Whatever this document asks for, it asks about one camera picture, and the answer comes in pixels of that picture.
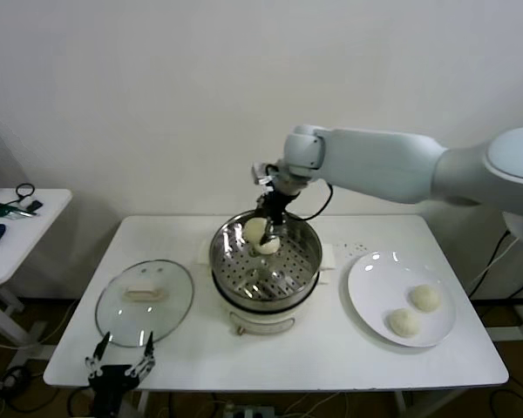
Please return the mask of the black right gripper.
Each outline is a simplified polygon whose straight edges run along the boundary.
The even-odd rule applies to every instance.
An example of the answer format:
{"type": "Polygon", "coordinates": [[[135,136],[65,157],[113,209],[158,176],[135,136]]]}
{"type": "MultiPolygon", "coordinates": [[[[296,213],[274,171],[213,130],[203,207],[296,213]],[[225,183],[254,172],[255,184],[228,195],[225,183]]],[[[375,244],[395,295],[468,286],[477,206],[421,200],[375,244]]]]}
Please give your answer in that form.
{"type": "Polygon", "coordinates": [[[288,195],[278,191],[265,192],[258,198],[255,217],[267,220],[261,236],[262,245],[283,235],[283,214],[286,212],[286,207],[296,198],[297,195],[288,195]]]}

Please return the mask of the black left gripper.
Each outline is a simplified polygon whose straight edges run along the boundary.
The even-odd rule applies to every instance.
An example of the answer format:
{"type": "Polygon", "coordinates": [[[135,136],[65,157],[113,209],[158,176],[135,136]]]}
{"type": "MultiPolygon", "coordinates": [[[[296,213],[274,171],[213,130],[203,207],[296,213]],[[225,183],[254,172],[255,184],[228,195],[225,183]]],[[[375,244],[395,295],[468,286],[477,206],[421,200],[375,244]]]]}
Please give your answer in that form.
{"type": "Polygon", "coordinates": [[[153,331],[150,332],[141,359],[131,365],[106,365],[100,367],[105,350],[111,340],[107,332],[95,347],[92,356],[85,358],[89,383],[95,396],[91,409],[94,417],[117,417],[126,392],[139,385],[139,377],[147,377],[155,366],[153,331]]]}

